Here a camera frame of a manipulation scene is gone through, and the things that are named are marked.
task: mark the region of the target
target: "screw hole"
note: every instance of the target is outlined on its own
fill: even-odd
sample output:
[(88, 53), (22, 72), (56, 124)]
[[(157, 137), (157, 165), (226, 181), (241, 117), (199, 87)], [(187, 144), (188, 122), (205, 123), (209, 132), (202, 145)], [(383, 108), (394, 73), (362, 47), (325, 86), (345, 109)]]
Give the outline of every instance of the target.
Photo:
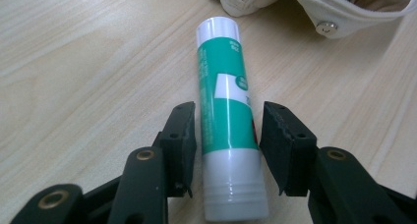
[(391, 221), (388, 217), (383, 215), (375, 215), (372, 220), (376, 224), (393, 224), (394, 222)]
[(65, 190), (58, 190), (48, 195), (44, 196), (37, 206), (41, 209), (50, 209), (58, 206), (59, 204), (63, 203), (67, 200), (69, 193)]
[(144, 223), (144, 216), (141, 213), (132, 214), (126, 219), (125, 224), (142, 224)]
[(145, 161), (145, 160), (151, 159), (151, 158), (153, 158), (154, 156), (155, 156), (155, 153), (154, 153), (152, 150), (142, 150), (142, 151), (140, 151), (140, 152), (136, 155), (136, 157), (137, 157), (139, 160), (142, 160), (142, 161)]
[(339, 150), (329, 150), (328, 151), (328, 157), (335, 159), (335, 160), (345, 160), (346, 154), (344, 154), (343, 152), (339, 151)]

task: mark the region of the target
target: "light wood grain surface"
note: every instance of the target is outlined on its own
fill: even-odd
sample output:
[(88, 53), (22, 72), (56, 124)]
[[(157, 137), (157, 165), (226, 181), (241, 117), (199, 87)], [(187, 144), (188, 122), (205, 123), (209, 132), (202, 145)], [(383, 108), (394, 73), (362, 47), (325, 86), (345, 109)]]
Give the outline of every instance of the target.
[[(84, 192), (119, 176), (172, 108), (195, 101), (194, 198), (170, 223), (205, 223), (195, 29), (227, 16), (218, 0), (0, 0), (0, 223), (37, 192)], [(289, 107), (318, 146), (352, 152), (379, 182), (417, 189), (417, 14), (329, 40), (296, 0), (237, 18), (258, 135), (264, 101)], [(312, 223), (307, 199), (278, 196), (270, 216)]]

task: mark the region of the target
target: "green label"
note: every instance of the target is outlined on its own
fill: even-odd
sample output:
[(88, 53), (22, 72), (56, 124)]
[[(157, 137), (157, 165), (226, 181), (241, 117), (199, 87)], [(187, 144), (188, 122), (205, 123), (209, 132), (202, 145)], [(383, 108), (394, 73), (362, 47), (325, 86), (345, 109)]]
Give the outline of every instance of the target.
[(239, 42), (218, 37), (199, 48), (203, 153), (258, 149)]

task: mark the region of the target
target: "glue stick cap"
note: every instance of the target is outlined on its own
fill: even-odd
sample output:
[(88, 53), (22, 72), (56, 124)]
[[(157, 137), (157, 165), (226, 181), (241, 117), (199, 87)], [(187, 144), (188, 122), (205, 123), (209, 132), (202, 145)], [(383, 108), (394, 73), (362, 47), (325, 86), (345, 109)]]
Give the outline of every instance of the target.
[(225, 17), (213, 17), (203, 21), (197, 28), (197, 48), (216, 37), (229, 37), (240, 43), (236, 22)]

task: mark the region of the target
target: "white bag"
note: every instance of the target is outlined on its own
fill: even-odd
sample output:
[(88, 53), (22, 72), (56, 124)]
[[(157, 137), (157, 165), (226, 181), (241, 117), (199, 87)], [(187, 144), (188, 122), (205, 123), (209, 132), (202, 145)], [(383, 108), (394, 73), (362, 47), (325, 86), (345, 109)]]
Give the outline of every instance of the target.
[[(239, 17), (256, 12), (277, 0), (220, 0), (223, 9)], [(417, 9), (416, 0), (297, 0), (316, 31), (341, 38), (361, 28), (393, 21)]]

